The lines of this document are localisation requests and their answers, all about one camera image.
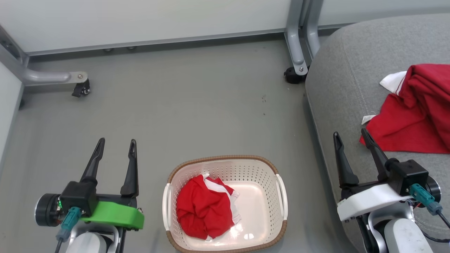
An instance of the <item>white wall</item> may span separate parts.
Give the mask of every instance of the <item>white wall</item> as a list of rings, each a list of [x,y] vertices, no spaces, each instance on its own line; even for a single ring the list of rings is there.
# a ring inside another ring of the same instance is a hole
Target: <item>white wall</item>
[[[450,0],[324,0],[319,25],[432,13],[450,13]]]
[[[1,0],[25,52],[283,29],[290,0]]]
[[[22,90],[22,83],[0,63],[0,177],[9,131]]]

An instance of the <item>basket rim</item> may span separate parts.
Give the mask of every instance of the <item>basket rim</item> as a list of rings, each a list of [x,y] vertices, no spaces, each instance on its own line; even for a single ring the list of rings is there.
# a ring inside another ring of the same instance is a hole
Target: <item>basket rim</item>
[[[269,160],[267,160],[264,157],[257,156],[257,155],[221,155],[221,156],[212,156],[212,157],[206,157],[206,158],[190,160],[190,161],[187,161],[187,162],[184,162],[184,163],[178,165],[172,171],[172,173],[169,175],[169,179],[167,180],[167,183],[170,184],[172,182],[172,179],[173,179],[174,175],[181,168],[183,168],[185,166],[188,166],[188,165],[191,165],[191,164],[196,164],[196,163],[211,162],[211,161],[218,161],[218,160],[231,160],[231,159],[258,160],[258,161],[261,161],[261,162],[267,164],[272,169],[272,171],[274,172],[275,175],[278,174],[278,170],[275,168],[275,166]],[[180,245],[178,245],[178,243],[175,242],[175,239],[173,238],[172,233],[170,232],[170,230],[166,231],[166,235],[167,235],[167,238],[169,239],[169,242],[171,243],[171,245],[176,250],[178,250],[178,251],[180,251],[182,253],[246,253],[246,252],[252,252],[252,251],[257,251],[257,250],[262,250],[262,249],[265,249],[265,248],[272,247],[277,242],[279,242],[281,240],[281,238],[284,236],[284,233],[286,232],[287,226],[288,226],[288,221],[284,220],[282,225],[281,225],[280,232],[270,242],[267,242],[265,244],[256,245],[256,246],[246,247],[246,248],[237,248],[237,249],[228,249],[228,250],[214,250],[214,251],[189,250],[189,249],[185,249],[185,248],[181,247]]]

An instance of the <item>red cloth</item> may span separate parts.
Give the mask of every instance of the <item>red cloth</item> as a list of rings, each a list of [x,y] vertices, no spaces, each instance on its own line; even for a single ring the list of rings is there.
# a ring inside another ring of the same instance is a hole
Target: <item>red cloth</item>
[[[207,178],[222,185],[231,195],[233,189],[224,185],[220,178]],[[176,214],[183,231],[192,237],[216,238],[234,226],[230,198],[224,192],[209,190],[203,176],[192,178],[180,190],[176,201]]]
[[[366,128],[384,151],[450,154],[450,65],[411,66]]]

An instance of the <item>floor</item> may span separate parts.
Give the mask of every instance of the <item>floor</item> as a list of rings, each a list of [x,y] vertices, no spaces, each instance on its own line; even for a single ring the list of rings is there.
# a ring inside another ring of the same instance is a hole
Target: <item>floor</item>
[[[337,218],[305,86],[283,80],[290,65],[283,40],[94,55],[30,64],[87,71],[91,93],[25,96],[0,179],[0,252],[54,251],[58,229],[35,224],[36,201],[79,180],[101,137],[98,193],[119,193],[130,140],[137,140],[145,225],[127,234],[125,252],[175,253],[161,214],[170,172],[187,160],[227,154],[269,159],[286,185],[286,234],[261,252],[354,251]]]

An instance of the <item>gray fabric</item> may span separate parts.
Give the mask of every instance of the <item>gray fabric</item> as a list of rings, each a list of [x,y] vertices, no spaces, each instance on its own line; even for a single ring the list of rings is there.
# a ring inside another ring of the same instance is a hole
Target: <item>gray fabric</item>
[[[376,180],[370,152],[358,142],[361,120],[378,114],[389,91],[379,85],[386,75],[419,63],[450,63],[450,14],[384,18],[350,25],[321,46],[306,79],[313,112],[336,202],[340,199],[332,134],[338,131],[353,172],[360,182]],[[386,152],[400,161],[414,159],[435,178],[441,204],[450,217],[450,155]],[[450,238],[439,217],[417,208],[419,226],[429,235]],[[364,251],[355,221],[344,225],[353,244]],[[435,252],[448,251],[432,245]]]

